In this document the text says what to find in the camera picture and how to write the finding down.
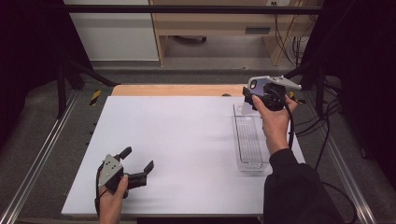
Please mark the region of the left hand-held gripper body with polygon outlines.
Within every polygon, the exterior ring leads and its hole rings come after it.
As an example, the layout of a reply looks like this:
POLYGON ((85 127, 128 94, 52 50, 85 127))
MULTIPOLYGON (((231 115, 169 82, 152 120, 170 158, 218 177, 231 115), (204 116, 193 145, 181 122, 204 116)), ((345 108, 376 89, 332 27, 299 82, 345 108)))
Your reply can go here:
POLYGON ((115 156, 106 155, 100 169, 97 180, 97 196, 101 197, 102 188, 114 194, 119 186, 120 181, 128 174, 124 172, 123 165, 115 159, 115 156))

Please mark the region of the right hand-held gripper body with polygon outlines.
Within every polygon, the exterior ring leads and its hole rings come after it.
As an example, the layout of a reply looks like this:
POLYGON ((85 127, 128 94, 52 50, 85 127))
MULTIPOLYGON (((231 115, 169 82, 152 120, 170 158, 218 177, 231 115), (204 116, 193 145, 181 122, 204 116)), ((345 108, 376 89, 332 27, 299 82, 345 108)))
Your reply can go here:
POLYGON ((300 90, 301 88, 301 85, 286 77, 270 77, 269 82, 263 86, 264 96, 259 97, 270 111, 279 111, 285 104, 286 89, 300 90))

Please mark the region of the clear plastic box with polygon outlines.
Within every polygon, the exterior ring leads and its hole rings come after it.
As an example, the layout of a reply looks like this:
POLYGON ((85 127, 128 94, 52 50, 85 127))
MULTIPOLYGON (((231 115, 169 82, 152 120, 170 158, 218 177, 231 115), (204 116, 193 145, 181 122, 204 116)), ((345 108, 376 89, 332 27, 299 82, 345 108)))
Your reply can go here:
POLYGON ((269 164, 269 153, 264 145, 262 119, 258 112, 246 112, 244 108, 244 104, 233 105, 237 166, 240 172, 263 173, 269 164))

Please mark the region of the person's right hand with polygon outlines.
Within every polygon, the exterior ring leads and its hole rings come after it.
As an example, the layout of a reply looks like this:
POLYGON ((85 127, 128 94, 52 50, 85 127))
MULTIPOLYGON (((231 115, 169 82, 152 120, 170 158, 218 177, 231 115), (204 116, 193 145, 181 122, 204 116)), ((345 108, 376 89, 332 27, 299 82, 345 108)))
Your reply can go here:
POLYGON ((290 122, 290 112, 292 112, 297 103, 292 101, 287 95, 285 100, 288 108, 279 111, 269 110, 262 100, 256 96, 252 96, 252 101, 262 116, 262 128, 266 137, 266 145, 270 154, 275 154, 281 149, 289 148, 287 132, 290 122))

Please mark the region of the person's left hand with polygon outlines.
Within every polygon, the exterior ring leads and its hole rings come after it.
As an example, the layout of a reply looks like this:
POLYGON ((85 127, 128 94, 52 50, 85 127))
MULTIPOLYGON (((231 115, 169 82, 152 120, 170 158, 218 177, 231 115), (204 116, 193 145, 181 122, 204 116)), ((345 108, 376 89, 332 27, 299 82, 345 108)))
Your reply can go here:
POLYGON ((103 195, 100 197, 100 215, 105 217, 120 216, 123 194, 128 187, 128 176, 125 176, 119 183, 118 189, 114 194, 102 188, 103 195))

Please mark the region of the white work sheet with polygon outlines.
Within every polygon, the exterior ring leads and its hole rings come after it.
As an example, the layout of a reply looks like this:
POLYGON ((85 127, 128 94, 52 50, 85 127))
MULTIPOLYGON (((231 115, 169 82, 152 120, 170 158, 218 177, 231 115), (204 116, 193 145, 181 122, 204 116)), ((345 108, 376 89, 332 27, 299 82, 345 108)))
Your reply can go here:
POLYGON ((130 191, 123 214, 131 217, 255 217, 272 169, 237 167, 233 107, 240 97, 110 96, 62 210, 95 213, 95 176, 106 155, 126 147, 127 173, 154 164, 146 186, 130 191))

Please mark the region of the grey desk label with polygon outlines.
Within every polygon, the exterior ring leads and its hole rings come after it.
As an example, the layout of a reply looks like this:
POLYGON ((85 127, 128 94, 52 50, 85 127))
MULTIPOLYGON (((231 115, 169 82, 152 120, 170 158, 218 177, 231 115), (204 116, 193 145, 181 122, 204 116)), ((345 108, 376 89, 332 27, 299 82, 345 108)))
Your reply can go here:
POLYGON ((247 27, 245 33, 247 35, 267 35, 271 32, 270 27, 247 27))

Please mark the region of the wooden table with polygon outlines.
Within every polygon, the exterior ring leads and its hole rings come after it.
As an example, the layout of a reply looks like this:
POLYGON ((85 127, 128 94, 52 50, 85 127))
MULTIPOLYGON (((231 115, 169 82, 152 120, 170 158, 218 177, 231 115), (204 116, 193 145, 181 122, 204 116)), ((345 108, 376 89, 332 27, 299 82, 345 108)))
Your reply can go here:
POLYGON ((244 84, 134 84, 118 85, 112 96, 242 96, 244 84))

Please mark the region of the light wooden desk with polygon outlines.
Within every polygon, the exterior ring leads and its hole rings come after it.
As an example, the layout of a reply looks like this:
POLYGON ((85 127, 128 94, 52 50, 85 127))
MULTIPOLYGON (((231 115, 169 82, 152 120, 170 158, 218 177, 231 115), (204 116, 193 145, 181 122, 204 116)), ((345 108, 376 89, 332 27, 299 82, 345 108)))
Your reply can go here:
MULTIPOLYGON (((148 0, 152 6, 320 7, 323 0, 148 0)), ((293 37, 309 37, 315 15, 165 14, 152 15, 161 54, 168 36, 259 36, 273 65, 287 55, 293 37), (267 35, 247 35, 247 27, 270 27, 267 35)))

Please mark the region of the black curtain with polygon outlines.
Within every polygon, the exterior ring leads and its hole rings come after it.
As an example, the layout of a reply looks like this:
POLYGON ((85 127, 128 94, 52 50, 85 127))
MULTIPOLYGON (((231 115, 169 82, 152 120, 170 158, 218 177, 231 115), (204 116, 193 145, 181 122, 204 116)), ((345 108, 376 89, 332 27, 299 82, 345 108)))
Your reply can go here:
POLYGON ((58 44, 86 67, 90 59, 64 0, 0 0, 0 149, 15 129, 27 93, 56 79, 58 44))
POLYGON ((396 0, 322 0, 303 61, 341 80, 365 148, 396 188, 396 0))

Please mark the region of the white cabinet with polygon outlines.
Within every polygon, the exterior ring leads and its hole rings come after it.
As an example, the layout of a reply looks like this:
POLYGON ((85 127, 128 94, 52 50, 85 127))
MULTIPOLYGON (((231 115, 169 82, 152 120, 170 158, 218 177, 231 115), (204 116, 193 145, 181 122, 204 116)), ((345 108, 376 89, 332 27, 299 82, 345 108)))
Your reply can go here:
POLYGON ((91 61, 158 61, 149 13, 71 13, 91 61))

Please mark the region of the yellow-handled clamp right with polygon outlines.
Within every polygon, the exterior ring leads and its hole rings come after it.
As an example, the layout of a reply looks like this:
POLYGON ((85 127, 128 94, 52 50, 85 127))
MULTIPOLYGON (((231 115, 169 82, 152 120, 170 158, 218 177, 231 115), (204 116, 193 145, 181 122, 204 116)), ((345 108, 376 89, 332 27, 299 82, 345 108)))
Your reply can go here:
POLYGON ((294 93, 293 91, 290 91, 290 93, 289 93, 289 98, 290 98, 292 101, 296 102, 297 104, 300 104, 300 105, 306 104, 306 101, 305 101, 304 99, 297 99, 297 98, 296 98, 296 95, 295 95, 295 93, 294 93))

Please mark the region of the aluminium floor rail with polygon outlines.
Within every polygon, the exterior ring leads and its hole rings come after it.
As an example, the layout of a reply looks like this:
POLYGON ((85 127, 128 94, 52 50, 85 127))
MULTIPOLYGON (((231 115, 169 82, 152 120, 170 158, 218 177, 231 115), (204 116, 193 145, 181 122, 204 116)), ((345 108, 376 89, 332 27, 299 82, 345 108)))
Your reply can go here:
POLYGON ((44 144, 40 148, 25 178, 22 180, 18 190, 3 212, 2 216, 0 216, 0 224, 14 224, 17 220, 21 209, 23 208, 33 186, 35 185, 35 182, 37 181, 64 128, 64 125, 66 124, 73 108, 75 107, 78 96, 79 91, 71 91, 71 94, 66 102, 64 113, 54 122, 44 144))
POLYGON ((355 209, 360 224, 377 224, 374 214, 366 202, 355 177, 351 173, 332 137, 330 121, 327 119, 326 123, 319 129, 324 138, 324 145, 328 148, 330 158, 345 189, 346 197, 352 203, 352 207, 355 209))

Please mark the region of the black horizontal frame bar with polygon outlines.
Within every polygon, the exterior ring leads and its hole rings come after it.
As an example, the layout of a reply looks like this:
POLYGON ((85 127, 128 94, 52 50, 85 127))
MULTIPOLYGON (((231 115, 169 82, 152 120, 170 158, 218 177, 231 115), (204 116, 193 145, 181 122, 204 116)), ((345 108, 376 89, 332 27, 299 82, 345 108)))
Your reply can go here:
POLYGON ((68 13, 193 13, 319 15, 322 7, 143 6, 143 5, 43 5, 68 13))

